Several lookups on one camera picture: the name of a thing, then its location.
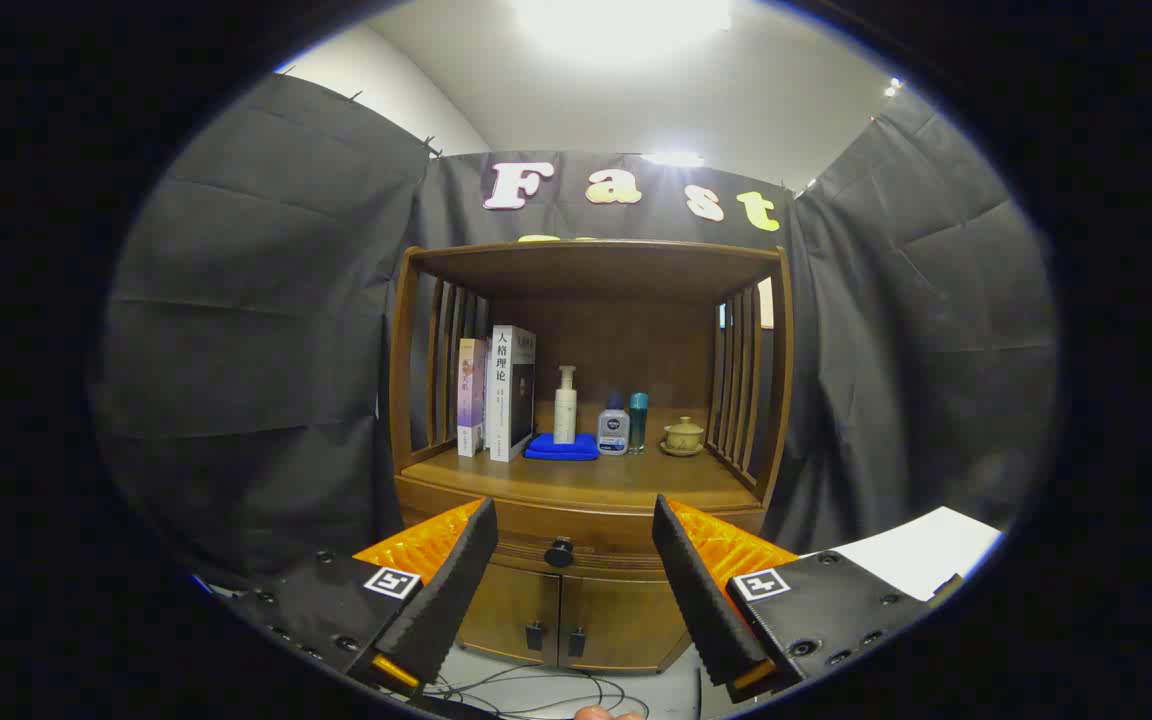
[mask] white wall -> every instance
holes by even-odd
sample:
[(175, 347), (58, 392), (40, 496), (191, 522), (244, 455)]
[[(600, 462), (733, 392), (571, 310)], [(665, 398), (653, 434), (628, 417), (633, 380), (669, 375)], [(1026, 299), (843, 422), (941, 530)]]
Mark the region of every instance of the white wall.
[(289, 60), (288, 76), (329, 88), (374, 109), (444, 156), (488, 152), (488, 143), (442, 90), (374, 29), (357, 24)]

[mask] screw hole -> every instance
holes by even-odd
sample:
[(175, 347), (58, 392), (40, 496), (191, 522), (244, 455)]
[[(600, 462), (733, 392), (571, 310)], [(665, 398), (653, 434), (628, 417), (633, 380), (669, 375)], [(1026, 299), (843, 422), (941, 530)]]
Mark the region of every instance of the screw hole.
[(804, 657), (811, 655), (818, 647), (814, 641), (799, 641), (790, 645), (790, 655)]

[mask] white book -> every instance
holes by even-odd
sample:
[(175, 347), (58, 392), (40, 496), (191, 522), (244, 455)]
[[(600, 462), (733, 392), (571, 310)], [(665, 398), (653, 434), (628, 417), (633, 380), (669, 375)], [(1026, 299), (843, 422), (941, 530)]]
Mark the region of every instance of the white book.
[(508, 462), (535, 430), (536, 335), (493, 325), (488, 347), (488, 456)]
[(473, 457), (483, 450), (488, 341), (462, 338), (456, 363), (456, 453)]

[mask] floor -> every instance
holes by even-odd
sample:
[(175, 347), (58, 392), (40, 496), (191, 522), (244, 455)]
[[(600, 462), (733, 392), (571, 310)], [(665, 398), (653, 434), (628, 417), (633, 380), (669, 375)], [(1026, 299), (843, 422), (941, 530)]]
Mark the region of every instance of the floor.
[[(594, 683), (575, 670), (552, 666), (511, 670), (511, 667), (520, 666), (453, 646), (447, 661), (444, 661), (444, 679), (452, 688), (465, 688), (465, 703), (470, 705), (485, 710), (495, 706), (502, 711), (544, 720), (566, 719), (581, 707), (594, 705), (599, 700)], [(485, 684), (467, 687), (502, 670), (508, 673), (499, 679), (491, 679)], [(621, 700), (616, 688), (602, 683), (602, 706), (614, 717), (623, 712), (639, 712), (641, 715), (657, 717), (659, 720), (695, 720), (696, 717), (718, 717), (733, 707), (726, 689), (710, 685), (703, 673), (700, 658), (696, 654), (696, 647), (691, 646), (668, 670), (660, 674), (596, 674), (596, 677), (626, 689), (626, 697)], [(433, 694), (438, 689), (430, 685), (426, 692)], [(756, 700), (758, 698), (749, 702), (750, 705)]]

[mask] ceiling light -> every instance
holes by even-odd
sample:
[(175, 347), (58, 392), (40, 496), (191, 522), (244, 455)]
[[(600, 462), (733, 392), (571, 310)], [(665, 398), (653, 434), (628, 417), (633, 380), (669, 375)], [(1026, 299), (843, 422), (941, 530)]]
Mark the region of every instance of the ceiling light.
[(513, 0), (526, 36), (608, 73), (732, 28), (730, 0)]
[(705, 165), (705, 159), (695, 152), (644, 152), (643, 159), (677, 168), (703, 168)]

